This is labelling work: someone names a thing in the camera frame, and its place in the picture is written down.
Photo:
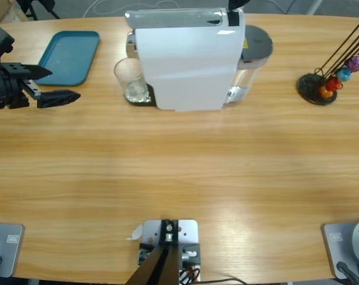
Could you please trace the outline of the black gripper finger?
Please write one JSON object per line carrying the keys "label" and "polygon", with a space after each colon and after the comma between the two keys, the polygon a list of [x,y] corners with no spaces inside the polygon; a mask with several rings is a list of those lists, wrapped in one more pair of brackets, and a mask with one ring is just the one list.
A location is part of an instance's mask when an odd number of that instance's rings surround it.
{"label": "black gripper finger", "polygon": [[228,2],[228,11],[233,11],[237,8],[243,7],[247,4],[247,0],[229,0]]}

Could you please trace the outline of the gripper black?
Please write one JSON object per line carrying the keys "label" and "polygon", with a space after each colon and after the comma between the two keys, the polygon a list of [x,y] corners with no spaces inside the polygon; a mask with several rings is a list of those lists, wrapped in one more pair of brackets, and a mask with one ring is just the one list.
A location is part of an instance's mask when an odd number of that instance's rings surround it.
{"label": "gripper black", "polygon": [[29,100],[23,90],[37,101],[38,108],[48,108],[70,104],[81,97],[81,94],[71,90],[55,90],[41,93],[32,80],[38,80],[52,71],[38,66],[26,65],[19,62],[4,62],[0,70],[0,109],[29,107]]}

